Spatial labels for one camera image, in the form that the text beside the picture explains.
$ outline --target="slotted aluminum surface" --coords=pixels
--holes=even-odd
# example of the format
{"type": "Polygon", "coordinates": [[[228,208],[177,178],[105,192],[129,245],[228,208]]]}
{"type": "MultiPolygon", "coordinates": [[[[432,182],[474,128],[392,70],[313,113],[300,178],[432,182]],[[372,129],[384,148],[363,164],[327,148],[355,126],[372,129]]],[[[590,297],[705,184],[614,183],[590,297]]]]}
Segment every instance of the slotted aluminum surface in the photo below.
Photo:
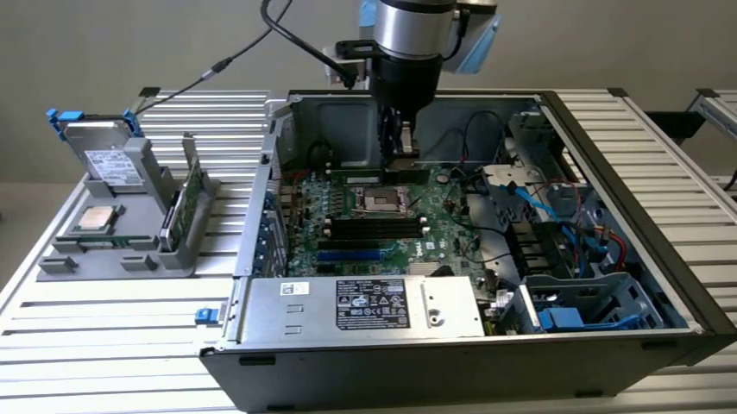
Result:
{"type": "MultiPolygon", "coordinates": [[[[709,202],[699,183],[683,177],[677,162],[658,150],[655,137],[637,129],[638,121],[627,117],[621,102],[605,91],[567,91],[562,98],[584,119],[582,122],[590,123],[590,134],[602,150],[613,148],[605,151],[613,165],[629,167],[622,170],[625,181],[641,202],[651,205],[653,217],[665,223],[677,222],[662,228],[682,254],[698,254],[694,248],[715,245],[714,251],[707,249],[707,260],[698,260],[691,268],[737,322],[733,222],[727,222],[726,214],[711,211],[718,208],[709,202]],[[613,145],[633,141],[643,145],[613,145]],[[657,168],[637,167],[654,165],[647,163],[650,156],[673,175],[657,168]],[[691,216],[703,210],[710,214],[691,216]]],[[[231,292],[229,275],[261,139],[264,99],[264,92],[192,92],[151,110],[141,120],[163,163],[183,173],[176,141],[184,131],[193,132],[208,171],[223,181],[204,255],[197,261],[199,278],[34,282],[32,265],[38,253],[48,250],[49,235],[62,225],[62,212],[80,198],[82,187],[77,186],[0,295],[0,412],[237,412],[196,360],[192,345],[215,339],[220,331],[196,329],[192,315],[197,308],[219,304],[231,292]]],[[[730,346],[695,367],[659,371],[615,398],[462,405],[403,412],[725,414],[737,410],[735,372],[737,346],[730,346]]]]}

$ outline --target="black cable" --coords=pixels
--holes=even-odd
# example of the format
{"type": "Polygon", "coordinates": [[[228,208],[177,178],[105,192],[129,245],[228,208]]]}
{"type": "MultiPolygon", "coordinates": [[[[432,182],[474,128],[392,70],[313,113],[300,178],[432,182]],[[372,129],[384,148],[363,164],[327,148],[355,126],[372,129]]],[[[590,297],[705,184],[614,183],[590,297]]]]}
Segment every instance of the black cable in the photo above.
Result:
{"type": "Polygon", "coordinates": [[[468,9],[460,9],[460,16],[458,17],[458,30],[456,30],[456,44],[452,46],[450,55],[442,58],[443,62],[447,62],[456,57],[460,45],[463,44],[464,33],[468,29],[468,22],[471,20],[471,11],[468,9]]]}
{"type": "Polygon", "coordinates": [[[578,275],[579,278],[583,277],[583,274],[586,273],[587,263],[586,263],[586,250],[584,250],[584,244],[586,244],[586,236],[580,233],[578,233],[578,242],[575,243],[575,251],[578,252],[578,261],[579,263],[575,263],[579,269],[582,269],[582,273],[578,275]]]}
{"type": "Polygon", "coordinates": [[[273,19],[268,16],[269,2],[271,0],[261,1],[261,19],[264,19],[265,25],[276,30],[276,33],[284,36],[288,41],[291,41],[301,50],[309,53],[309,55],[315,59],[317,59],[324,65],[327,65],[340,76],[345,88],[352,89],[354,85],[356,84],[356,75],[351,73],[343,66],[337,64],[337,62],[335,62],[335,60],[328,58],[317,49],[312,47],[312,45],[299,39],[284,27],[279,25],[279,23],[273,21],[273,19]]]}
{"type": "Polygon", "coordinates": [[[420,194],[419,196],[416,196],[416,198],[412,200],[412,202],[411,202],[410,204],[406,205],[407,208],[412,207],[412,206],[416,204],[416,202],[418,202],[419,200],[423,199],[423,197],[424,197],[424,196],[427,195],[427,193],[430,192],[430,189],[431,189],[431,187],[427,187],[427,190],[424,190],[424,191],[422,192],[422,194],[420,194]]]}
{"type": "Polygon", "coordinates": [[[464,161],[470,157],[470,151],[468,151],[468,130],[471,128],[471,122],[475,119],[476,116],[480,115],[491,115],[494,119],[498,122],[498,141],[499,145],[502,144],[502,141],[504,140],[504,121],[502,120],[502,117],[498,115],[498,113],[492,110],[479,110],[478,112],[474,112],[471,114],[471,117],[464,123],[463,127],[463,143],[460,144],[460,160],[464,161]]]}
{"type": "Polygon", "coordinates": [[[466,253],[463,253],[463,258],[466,260],[468,260],[471,263],[475,263],[476,265],[482,265],[484,263],[488,263],[490,261],[495,261],[495,260],[499,260],[502,257],[507,257],[507,256],[511,256],[511,253],[503,253],[500,254],[499,256],[496,257],[491,257],[488,260],[474,260],[471,259],[466,253]]]}
{"type": "Polygon", "coordinates": [[[327,142],[327,141],[315,141],[309,144],[309,147],[307,148],[307,166],[309,168],[320,168],[319,166],[316,166],[313,163],[312,163],[312,154],[313,154],[313,150],[317,148],[317,147],[325,147],[327,148],[327,151],[328,151],[328,158],[332,158],[332,145],[327,142]]]}
{"type": "Polygon", "coordinates": [[[452,46],[452,50],[450,51],[450,55],[447,57],[443,56],[442,61],[447,62],[452,58],[456,57],[458,51],[460,50],[460,45],[463,44],[463,37],[456,36],[456,44],[452,46]]]}
{"type": "Polygon", "coordinates": [[[597,232],[594,230],[584,229],[580,225],[578,225],[574,222],[560,221],[558,222],[556,225],[560,229],[563,228],[563,226],[568,227],[574,231],[574,233],[578,233],[583,236],[594,237],[597,235],[597,232]]]}
{"type": "MultiPolygon", "coordinates": [[[[443,204],[443,207],[446,205],[446,202],[448,201],[450,199],[450,194],[452,193],[452,191],[455,190],[455,187],[460,184],[460,181],[463,180],[468,180],[468,179],[475,179],[478,177],[482,176],[482,172],[478,172],[475,174],[471,174],[466,177],[463,177],[456,183],[452,184],[452,186],[450,187],[450,190],[448,190],[448,194],[446,194],[446,198],[442,202],[443,204]]],[[[455,217],[452,217],[452,211],[448,212],[448,217],[450,217],[450,221],[452,221],[452,223],[455,223],[456,225],[459,225],[460,227],[463,227],[464,229],[470,229],[470,230],[487,230],[487,231],[492,231],[494,233],[496,233],[498,235],[504,235],[504,232],[499,229],[494,229],[492,227],[483,227],[483,226],[474,226],[471,224],[467,224],[467,223],[462,223],[455,217]]]]}
{"type": "Polygon", "coordinates": [[[737,170],[734,170],[733,177],[725,185],[725,191],[729,191],[733,188],[734,182],[737,182],[737,170]]]}
{"type": "Polygon", "coordinates": [[[448,138],[451,132],[455,132],[460,136],[460,138],[463,138],[463,130],[460,130],[460,128],[454,127],[451,129],[447,129],[446,132],[443,132],[442,135],[439,136],[439,139],[435,141],[435,144],[430,147],[427,151],[424,151],[423,160],[427,159],[426,158],[427,155],[431,154],[435,148],[438,148],[439,144],[448,138]]]}
{"type": "MultiPolygon", "coordinates": [[[[291,6],[291,2],[292,2],[292,0],[287,0],[287,4],[284,5],[284,8],[281,9],[279,15],[276,16],[276,22],[279,22],[281,17],[287,14],[287,10],[288,10],[288,7],[291,6]]],[[[228,56],[223,60],[217,61],[217,63],[215,63],[209,67],[209,69],[201,74],[199,79],[189,84],[189,86],[187,86],[185,88],[183,88],[183,89],[177,90],[176,92],[173,92],[168,97],[165,97],[160,101],[155,101],[155,102],[149,103],[147,106],[144,106],[143,108],[137,109],[136,110],[136,115],[140,115],[144,111],[149,110],[156,105],[160,105],[164,102],[172,100],[180,94],[183,94],[184,92],[191,90],[195,86],[197,86],[199,84],[201,84],[203,82],[209,80],[217,73],[224,71],[228,68],[228,66],[231,65],[232,61],[235,59],[237,59],[243,55],[243,53],[245,53],[248,50],[251,50],[255,47],[255,45],[257,45],[261,42],[261,40],[265,38],[265,36],[268,36],[268,34],[271,32],[272,32],[272,29],[267,28],[264,30],[264,32],[261,34],[259,34],[259,36],[253,39],[253,41],[251,41],[251,43],[248,43],[245,45],[245,47],[243,47],[240,50],[237,50],[237,52],[235,52],[235,54],[232,54],[231,56],[228,56]]]]}
{"type": "Polygon", "coordinates": [[[152,103],[149,103],[147,106],[144,106],[143,108],[140,108],[139,110],[136,110],[136,115],[140,115],[143,112],[145,112],[147,110],[149,110],[151,108],[153,108],[156,105],[159,104],[163,104],[164,102],[169,101],[171,99],[173,99],[175,97],[177,97],[180,94],[183,94],[184,92],[187,92],[189,89],[192,89],[195,86],[197,86],[199,84],[201,84],[207,79],[204,78],[199,78],[195,82],[192,82],[187,87],[179,89],[176,92],[173,92],[168,97],[165,97],[164,99],[161,99],[160,101],[155,101],[152,103]]]}

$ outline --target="blue latch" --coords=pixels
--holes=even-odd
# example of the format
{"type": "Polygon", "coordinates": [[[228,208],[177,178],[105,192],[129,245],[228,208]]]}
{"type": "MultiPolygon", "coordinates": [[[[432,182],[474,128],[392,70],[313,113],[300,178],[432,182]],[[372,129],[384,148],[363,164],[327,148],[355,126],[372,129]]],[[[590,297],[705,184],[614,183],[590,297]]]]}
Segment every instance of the blue latch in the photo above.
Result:
{"type": "Polygon", "coordinates": [[[538,312],[540,327],[546,332],[579,332],[583,330],[629,330],[637,329],[639,315],[623,317],[613,323],[583,323],[580,313],[575,308],[547,308],[538,312]]]}
{"type": "Polygon", "coordinates": [[[84,112],[80,110],[65,110],[58,115],[58,122],[76,122],[84,117],[84,112]]]}
{"type": "Polygon", "coordinates": [[[217,316],[220,311],[212,308],[203,308],[196,311],[195,325],[217,325],[220,324],[217,316]]]}
{"type": "Polygon", "coordinates": [[[483,61],[488,56],[491,45],[494,44],[494,38],[496,37],[498,25],[500,24],[502,16],[495,15],[491,18],[491,22],[483,29],[483,33],[479,36],[478,41],[471,46],[468,54],[464,56],[460,65],[458,65],[454,74],[474,74],[482,69],[483,61]]]}
{"type": "Polygon", "coordinates": [[[53,128],[56,131],[56,135],[58,136],[58,139],[61,141],[66,141],[66,137],[64,136],[64,131],[58,126],[58,118],[56,117],[56,114],[58,114],[58,111],[54,108],[52,108],[45,112],[45,118],[48,119],[48,123],[50,123],[50,128],[53,128]]]}
{"type": "Polygon", "coordinates": [[[363,0],[360,2],[360,12],[358,14],[358,27],[370,28],[376,24],[376,0],[363,0]]]}
{"type": "Polygon", "coordinates": [[[133,136],[143,138],[143,129],[140,129],[139,118],[129,109],[123,112],[123,119],[125,119],[125,123],[128,124],[128,128],[133,136]]]}

